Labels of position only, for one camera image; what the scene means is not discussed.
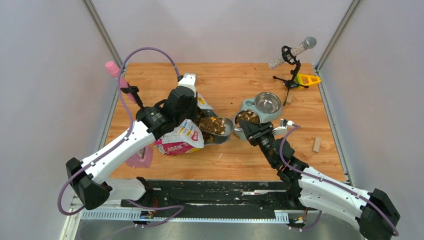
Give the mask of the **metal scoop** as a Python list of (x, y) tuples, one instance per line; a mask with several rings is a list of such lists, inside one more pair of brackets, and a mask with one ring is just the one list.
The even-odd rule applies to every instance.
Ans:
[(222, 116), (206, 116), (197, 122), (198, 128), (216, 137), (228, 137), (233, 133), (241, 133), (241, 127), (237, 127), (235, 121), (228, 117)]

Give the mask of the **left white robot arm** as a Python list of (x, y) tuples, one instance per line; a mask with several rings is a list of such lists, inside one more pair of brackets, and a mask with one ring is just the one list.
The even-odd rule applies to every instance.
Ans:
[(66, 163), (70, 185), (86, 210), (106, 201), (135, 200), (149, 206), (153, 193), (140, 178), (113, 180), (109, 176), (140, 149), (172, 132), (184, 120), (196, 116), (197, 92), (194, 86), (177, 86), (168, 98), (140, 110), (128, 130), (96, 153)]

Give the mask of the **pet food bag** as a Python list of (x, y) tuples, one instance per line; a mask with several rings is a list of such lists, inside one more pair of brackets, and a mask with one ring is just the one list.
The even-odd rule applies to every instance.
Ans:
[(214, 136), (201, 131), (197, 122), (200, 118), (218, 116), (201, 94), (197, 95), (197, 117), (186, 119), (172, 132), (166, 133), (154, 142), (154, 146), (163, 155), (180, 155), (198, 151), (208, 145), (220, 145), (227, 142), (230, 136)]

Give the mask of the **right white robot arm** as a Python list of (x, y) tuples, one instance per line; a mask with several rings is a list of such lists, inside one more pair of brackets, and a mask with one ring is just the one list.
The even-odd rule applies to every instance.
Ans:
[(304, 206), (339, 218), (359, 230), (367, 240), (390, 240), (399, 236), (400, 213), (382, 190), (368, 191), (335, 180), (295, 157), (287, 138), (300, 125), (282, 119), (271, 122), (241, 120), (245, 138), (258, 146), (277, 176), (288, 184), (286, 204), (292, 209)]

